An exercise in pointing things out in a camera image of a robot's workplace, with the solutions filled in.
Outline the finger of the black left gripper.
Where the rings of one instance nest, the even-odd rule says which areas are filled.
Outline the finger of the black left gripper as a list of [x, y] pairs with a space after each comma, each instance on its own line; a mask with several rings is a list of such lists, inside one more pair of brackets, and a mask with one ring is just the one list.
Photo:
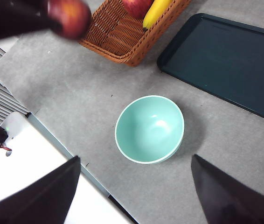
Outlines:
[[43, 29], [60, 31], [62, 26], [59, 22], [38, 15], [0, 15], [0, 39]]

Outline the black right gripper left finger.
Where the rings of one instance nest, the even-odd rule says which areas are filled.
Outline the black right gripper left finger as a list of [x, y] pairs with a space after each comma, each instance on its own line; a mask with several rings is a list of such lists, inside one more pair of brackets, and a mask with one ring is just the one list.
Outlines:
[[75, 156], [23, 190], [0, 201], [0, 224], [62, 224], [76, 193]]

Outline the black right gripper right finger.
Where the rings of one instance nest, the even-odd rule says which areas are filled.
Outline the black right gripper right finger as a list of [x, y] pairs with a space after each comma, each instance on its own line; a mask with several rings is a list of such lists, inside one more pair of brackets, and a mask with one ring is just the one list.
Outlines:
[[264, 195], [197, 154], [192, 156], [192, 175], [209, 224], [264, 224]]

